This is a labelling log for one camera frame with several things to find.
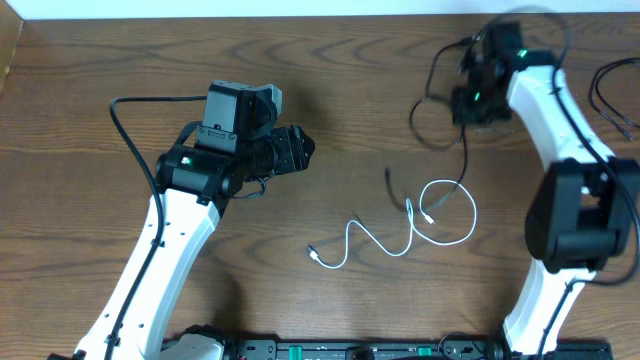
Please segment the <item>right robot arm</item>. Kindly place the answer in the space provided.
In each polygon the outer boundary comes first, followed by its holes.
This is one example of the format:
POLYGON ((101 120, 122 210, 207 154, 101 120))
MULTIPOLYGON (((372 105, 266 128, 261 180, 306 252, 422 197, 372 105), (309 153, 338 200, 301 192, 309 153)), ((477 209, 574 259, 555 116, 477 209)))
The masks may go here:
POLYGON ((488 359, 572 359, 592 350, 558 347, 559 330, 588 285, 629 281, 597 277, 639 230, 639 164, 617 157, 591 129, 566 85, 562 56, 526 47, 517 22, 494 20, 464 41, 460 64, 468 79, 451 95, 453 122, 508 120, 517 114, 541 159, 544 176, 525 219, 532 257, 500 337, 488 359))

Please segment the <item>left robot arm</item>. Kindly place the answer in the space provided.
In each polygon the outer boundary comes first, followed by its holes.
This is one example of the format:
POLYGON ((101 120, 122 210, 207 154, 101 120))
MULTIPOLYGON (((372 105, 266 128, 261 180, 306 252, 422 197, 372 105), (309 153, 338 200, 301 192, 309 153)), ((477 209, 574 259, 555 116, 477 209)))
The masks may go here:
POLYGON ((192 265, 244 184, 308 168, 315 150, 301 127, 276 127, 273 84, 213 82, 202 120, 187 124, 154 170, 144 227, 101 315, 75 359, 230 359, 228 341, 205 326, 165 337, 192 265))

